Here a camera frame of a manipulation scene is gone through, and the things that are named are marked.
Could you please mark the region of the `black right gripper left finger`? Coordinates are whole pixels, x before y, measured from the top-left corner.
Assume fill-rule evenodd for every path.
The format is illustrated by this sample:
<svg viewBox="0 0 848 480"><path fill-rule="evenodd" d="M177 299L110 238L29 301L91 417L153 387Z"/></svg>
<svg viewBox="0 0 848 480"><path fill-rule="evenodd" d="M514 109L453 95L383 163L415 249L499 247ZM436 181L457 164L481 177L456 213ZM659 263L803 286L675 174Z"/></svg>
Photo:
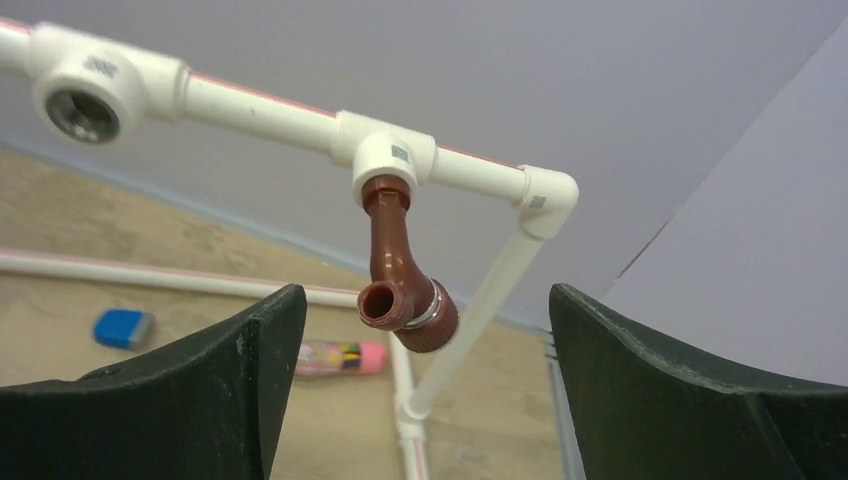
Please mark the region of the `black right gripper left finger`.
<svg viewBox="0 0 848 480"><path fill-rule="evenodd" d="M288 285L74 381L1 391L5 479L266 479L307 310Z"/></svg>

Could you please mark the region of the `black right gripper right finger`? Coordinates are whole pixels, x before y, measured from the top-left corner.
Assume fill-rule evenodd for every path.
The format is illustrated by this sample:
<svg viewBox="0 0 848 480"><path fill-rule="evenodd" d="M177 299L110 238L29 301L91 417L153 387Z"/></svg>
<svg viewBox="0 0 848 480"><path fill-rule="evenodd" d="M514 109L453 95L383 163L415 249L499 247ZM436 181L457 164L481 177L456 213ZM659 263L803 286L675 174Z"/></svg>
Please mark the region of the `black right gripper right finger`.
<svg viewBox="0 0 848 480"><path fill-rule="evenodd" d="M847 390L711 354L567 284L549 317L589 479L843 479Z"/></svg>

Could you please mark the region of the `brown water faucet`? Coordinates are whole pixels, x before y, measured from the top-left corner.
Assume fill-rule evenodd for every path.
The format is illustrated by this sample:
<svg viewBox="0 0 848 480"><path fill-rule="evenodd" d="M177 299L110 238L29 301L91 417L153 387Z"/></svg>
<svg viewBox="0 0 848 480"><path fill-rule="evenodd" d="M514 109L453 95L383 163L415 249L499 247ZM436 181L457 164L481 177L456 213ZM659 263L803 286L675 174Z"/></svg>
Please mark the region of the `brown water faucet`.
<svg viewBox="0 0 848 480"><path fill-rule="evenodd" d="M437 351L454 337L459 313L445 287L425 275L411 253L406 226L410 187L385 174L368 180L361 194L371 224L371 283L358 296L360 319L393 333L412 352Z"/></svg>

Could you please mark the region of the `white PVC pipe frame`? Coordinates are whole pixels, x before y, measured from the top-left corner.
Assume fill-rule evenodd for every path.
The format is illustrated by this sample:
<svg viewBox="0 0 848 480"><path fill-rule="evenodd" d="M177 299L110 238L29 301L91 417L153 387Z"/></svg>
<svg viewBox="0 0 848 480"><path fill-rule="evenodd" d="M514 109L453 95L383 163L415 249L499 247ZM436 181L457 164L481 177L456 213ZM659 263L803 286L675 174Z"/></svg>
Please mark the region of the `white PVC pipe frame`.
<svg viewBox="0 0 848 480"><path fill-rule="evenodd" d="M352 193L379 175L402 178L411 204L434 182L499 198L519 212L518 228L441 349L416 353L391 333L395 424L405 474L426 479L424 423L436 397L465 361L546 240L579 199L568 174L502 164L440 146L427 134L349 111L312 108L192 71L184 61L42 22L1 22L1 69L28 78L37 113L57 134L85 145L115 145L150 117L192 119L325 154L352 171ZM313 304L358 311L359 293L311 288Z"/></svg>

